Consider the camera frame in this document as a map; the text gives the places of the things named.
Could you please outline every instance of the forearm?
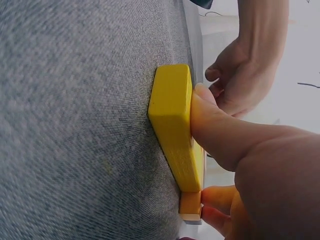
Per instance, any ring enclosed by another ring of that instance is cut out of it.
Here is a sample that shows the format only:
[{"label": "forearm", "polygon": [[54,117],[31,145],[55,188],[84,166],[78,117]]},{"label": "forearm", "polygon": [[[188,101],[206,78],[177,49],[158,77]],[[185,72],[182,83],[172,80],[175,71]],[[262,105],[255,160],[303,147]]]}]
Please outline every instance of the forearm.
[{"label": "forearm", "polygon": [[259,65],[279,63],[285,48],[289,0],[238,0],[239,42]]}]

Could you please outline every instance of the fingernail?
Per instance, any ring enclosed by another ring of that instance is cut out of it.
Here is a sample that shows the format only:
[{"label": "fingernail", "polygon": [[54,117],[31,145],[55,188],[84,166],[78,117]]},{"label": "fingernail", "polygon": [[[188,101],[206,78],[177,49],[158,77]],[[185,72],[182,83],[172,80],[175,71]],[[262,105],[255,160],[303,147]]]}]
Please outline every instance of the fingernail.
[{"label": "fingernail", "polygon": [[194,87],[195,93],[203,100],[209,101],[210,103],[216,103],[214,96],[212,95],[209,88],[207,88],[202,82],[199,82]]}]

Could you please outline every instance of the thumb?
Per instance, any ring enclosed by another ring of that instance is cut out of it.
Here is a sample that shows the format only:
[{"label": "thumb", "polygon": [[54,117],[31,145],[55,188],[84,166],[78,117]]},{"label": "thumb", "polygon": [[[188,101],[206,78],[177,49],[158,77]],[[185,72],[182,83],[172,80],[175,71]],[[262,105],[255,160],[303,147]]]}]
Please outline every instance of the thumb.
[{"label": "thumb", "polygon": [[227,115],[211,91],[197,84],[191,99],[191,134],[224,169],[235,171],[238,162],[257,144],[278,135],[274,126],[254,124]]}]

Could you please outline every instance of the upholstered surface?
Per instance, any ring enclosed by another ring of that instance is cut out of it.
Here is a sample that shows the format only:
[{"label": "upholstered surface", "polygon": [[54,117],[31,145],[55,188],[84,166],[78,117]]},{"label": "upholstered surface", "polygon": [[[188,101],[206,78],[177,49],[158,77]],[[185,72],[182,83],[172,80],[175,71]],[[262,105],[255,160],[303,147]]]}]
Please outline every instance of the upholstered surface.
[{"label": "upholstered surface", "polygon": [[181,1],[1,1],[0,239],[178,236],[147,117],[155,70],[174,63],[192,68]]}]

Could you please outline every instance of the small wooden block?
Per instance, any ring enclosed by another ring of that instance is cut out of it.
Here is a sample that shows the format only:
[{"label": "small wooden block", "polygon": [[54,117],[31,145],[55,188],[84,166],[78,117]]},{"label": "small wooden block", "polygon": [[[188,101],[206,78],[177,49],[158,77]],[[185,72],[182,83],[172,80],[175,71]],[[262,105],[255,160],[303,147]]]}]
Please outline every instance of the small wooden block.
[{"label": "small wooden block", "polygon": [[186,64],[157,68],[148,116],[182,192],[203,188],[204,151],[191,137],[192,82]]},{"label": "small wooden block", "polygon": [[201,191],[181,193],[179,214],[185,221],[201,220]]}]

